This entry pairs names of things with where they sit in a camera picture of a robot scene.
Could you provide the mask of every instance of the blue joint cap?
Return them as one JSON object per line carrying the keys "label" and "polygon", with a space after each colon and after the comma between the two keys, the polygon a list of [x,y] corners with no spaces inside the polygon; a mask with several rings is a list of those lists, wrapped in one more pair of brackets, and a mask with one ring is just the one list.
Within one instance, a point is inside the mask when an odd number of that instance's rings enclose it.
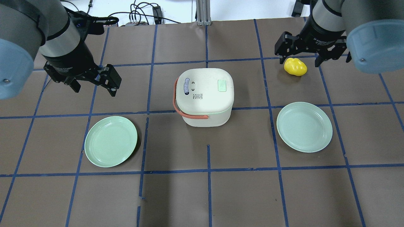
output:
{"label": "blue joint cap", "polygon": [[404,20],[362,24],[349,33],[347,47],[362,72],[378,74],[404,68]]}
{"label": "blue joint cap", "polygon": [[22,47],[0,39],[0,99],[17,96],[34,69],[34,61]]}

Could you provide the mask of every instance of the yellow toy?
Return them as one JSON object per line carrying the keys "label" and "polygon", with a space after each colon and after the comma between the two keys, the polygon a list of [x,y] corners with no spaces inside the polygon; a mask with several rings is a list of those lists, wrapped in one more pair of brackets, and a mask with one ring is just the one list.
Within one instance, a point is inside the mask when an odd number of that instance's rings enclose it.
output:
{"label": "yellow toy", "polygon": [[288,58],[283,66],[286,72],[295,76],[302,76],[307,72],[307,66],[298,58]]}

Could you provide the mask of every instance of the barcode label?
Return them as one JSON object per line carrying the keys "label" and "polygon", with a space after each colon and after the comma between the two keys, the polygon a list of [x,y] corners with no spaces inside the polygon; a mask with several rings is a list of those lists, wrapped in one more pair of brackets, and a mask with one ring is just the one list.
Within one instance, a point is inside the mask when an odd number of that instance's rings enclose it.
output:
{"label": "barcode label", "polygon": [[202,99],[202,94],[194,94],[194,99]]}

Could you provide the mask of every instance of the power adapter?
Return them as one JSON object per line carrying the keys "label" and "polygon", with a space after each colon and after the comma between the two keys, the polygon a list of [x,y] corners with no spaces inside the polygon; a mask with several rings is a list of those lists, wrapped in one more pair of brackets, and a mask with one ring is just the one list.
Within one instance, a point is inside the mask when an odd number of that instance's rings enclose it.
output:
{"label": "power adapter", "polygon": [[161,12],[161,7],[160,6],[154,6],[153,7],[153,16],[155,16],[155,18],[154,18],[154,23],[155,24],[161,24],[162,23],[163,13]]}

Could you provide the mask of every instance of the box handle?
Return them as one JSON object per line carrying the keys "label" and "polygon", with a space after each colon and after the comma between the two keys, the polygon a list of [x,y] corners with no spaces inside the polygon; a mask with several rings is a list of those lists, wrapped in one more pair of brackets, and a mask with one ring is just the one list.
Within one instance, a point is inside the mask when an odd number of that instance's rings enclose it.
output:
{"label": "box handle", "polygon": [[178,79],[179,79],[179,77],[175,80],[175,83],[174,83],[173,106],[174,106],[175,111],[177,111],[177,113],[179,115],[181,115],[181,116],[183,116],[185,118],[189,118],[189,119],[204,119],[204,120],[208,119],[207,115],[189,115],[189,114],[186,114],[186,113],[182,112],[181,110],[179,110],[177,108],[177,106],[175,105],[175,91],[176,91]]}

